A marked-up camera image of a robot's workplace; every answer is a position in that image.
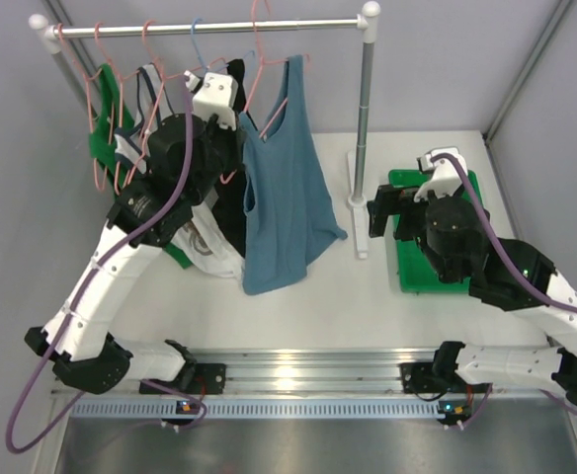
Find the blue tank top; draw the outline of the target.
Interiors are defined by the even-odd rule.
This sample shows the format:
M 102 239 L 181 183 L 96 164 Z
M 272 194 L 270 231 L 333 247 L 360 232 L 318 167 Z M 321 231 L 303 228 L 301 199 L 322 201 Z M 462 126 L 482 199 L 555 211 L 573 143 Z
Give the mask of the blue tank top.
M 304 58 L 284 64 L 284 77 L 272 123 L 261 134 L 240 115 L 246 220 L 242 287 L 259 295 L 295 284 L 308 267 L 339 240 L 338 224 L 308 121 Z

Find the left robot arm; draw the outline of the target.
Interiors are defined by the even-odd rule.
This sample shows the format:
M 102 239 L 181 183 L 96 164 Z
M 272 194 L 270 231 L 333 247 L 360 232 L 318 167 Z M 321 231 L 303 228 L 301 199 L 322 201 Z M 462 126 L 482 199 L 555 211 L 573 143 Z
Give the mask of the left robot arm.
M 184 392 L 197 360 L 174 340 L 124 341 L 110 327 L 148 267 L 172 241 L 187 255 L 200 243 L 210 262 L 237 276 L 244 267 L 207 203 L 218 178 L 242 163 L 242 135 L 217 115 L 171 115 L 149 136 L 150 172 L 123 188 L 107 215 L 93 257 L 66 302 L 25 342 L 64 385 L 103 394 L 137 381 L 143 393 Z

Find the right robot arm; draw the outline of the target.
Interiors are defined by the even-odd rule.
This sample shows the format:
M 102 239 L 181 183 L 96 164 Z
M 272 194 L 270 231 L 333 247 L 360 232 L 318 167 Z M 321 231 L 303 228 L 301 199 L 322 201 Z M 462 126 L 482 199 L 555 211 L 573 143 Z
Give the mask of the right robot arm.
M 538 326 L 554 346 L 531 350 L 445 341 L 434 353 L 431 378 L 442 392 L 466 385 L 523 386 L 577 407 L 577 291 L 533 245 L 497 237 L 475 195 L 419 198 L 418 187 L 381 185 L 368 203 L 369 233 L 412 242 L 445 284 L 464 283 L 470 297 Z

